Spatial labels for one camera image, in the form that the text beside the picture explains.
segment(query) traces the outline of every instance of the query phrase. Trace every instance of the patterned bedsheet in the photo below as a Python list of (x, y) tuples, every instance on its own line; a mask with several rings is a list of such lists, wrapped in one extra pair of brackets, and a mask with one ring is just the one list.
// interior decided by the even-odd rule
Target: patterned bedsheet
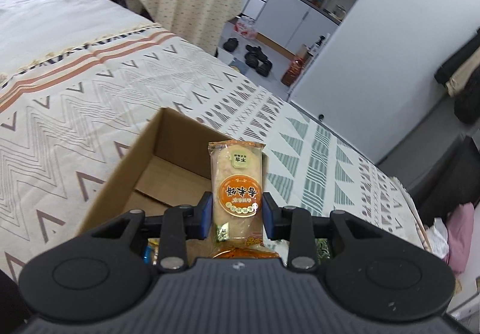
[[(266, 144), (280, 206), (344, 209), (421, 245), (391, 180), (349, 145), (159, 25), (87, 44), (0, 90), (0, 269), (72, 237), (95, 195), (160, 107)], [(280, 243), (269, 243), (278, 251)]]

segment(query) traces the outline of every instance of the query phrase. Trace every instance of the door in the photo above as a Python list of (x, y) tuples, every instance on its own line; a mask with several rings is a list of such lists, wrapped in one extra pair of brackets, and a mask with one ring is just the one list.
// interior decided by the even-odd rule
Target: door
[(258, 16), (257, 30), (286, 48), (309, 9), (310, 7), (300, 0), (268, 0)]
[(318, 41), (320, 36), (326, 36), (327, 33), (332, 35), (337, 28), (337, 24), (311, 8), (306, 18), (303, 19), (302, 23), (293, 34), (286, 49), (291, 53), (296, 53), (302, 44), (310, 47), (313, 43)]

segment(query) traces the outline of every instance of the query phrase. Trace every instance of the metal screw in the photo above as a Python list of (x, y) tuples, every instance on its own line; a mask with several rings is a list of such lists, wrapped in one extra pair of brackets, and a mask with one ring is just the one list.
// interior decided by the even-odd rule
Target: metal screw
[(315, 261), (310, 257), (295, 257), (292, 259), (292, 266), (297, 269), (310, 269), (315, 265)]
[(184, 261), (180, 257), (165, 257), (160, 261), (160, 266), (164, 269), (180, 269)]
[(245, 264), (243, 262), (235, 262), (232, 265), (232, 268), (235, 270), (242, 270), (245, 267)]

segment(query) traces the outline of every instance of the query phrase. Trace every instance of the orange label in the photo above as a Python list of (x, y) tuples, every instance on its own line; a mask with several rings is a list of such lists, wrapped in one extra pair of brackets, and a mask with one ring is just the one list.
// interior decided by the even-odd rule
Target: orange label
[(220, 205), (230, 215), (248, 218), (260, 209), (262, 189), (253, 178), (235, 174), (222, 182), (218, 197)]

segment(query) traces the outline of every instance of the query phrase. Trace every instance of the cardboard flap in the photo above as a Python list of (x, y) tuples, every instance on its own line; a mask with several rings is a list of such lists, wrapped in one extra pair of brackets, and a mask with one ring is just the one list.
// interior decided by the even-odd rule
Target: cardboard flap
[(155, 115), (114, 169), (76, 234), (90, 230), (122, 213), (123, 206), (129, 200), (135, 184), (152, 157), (163, 112), (164, 109), (161, 109)]
[(212, 183), (164, 159), (152, 157), (135, 190), (159, 204), (175, 207), (197, 205), (203, 193), (212, 190)]
[(231, 137), (167, 108), (158, 130), (154, 155), (199, 176), (211, 179), (208, 143)]

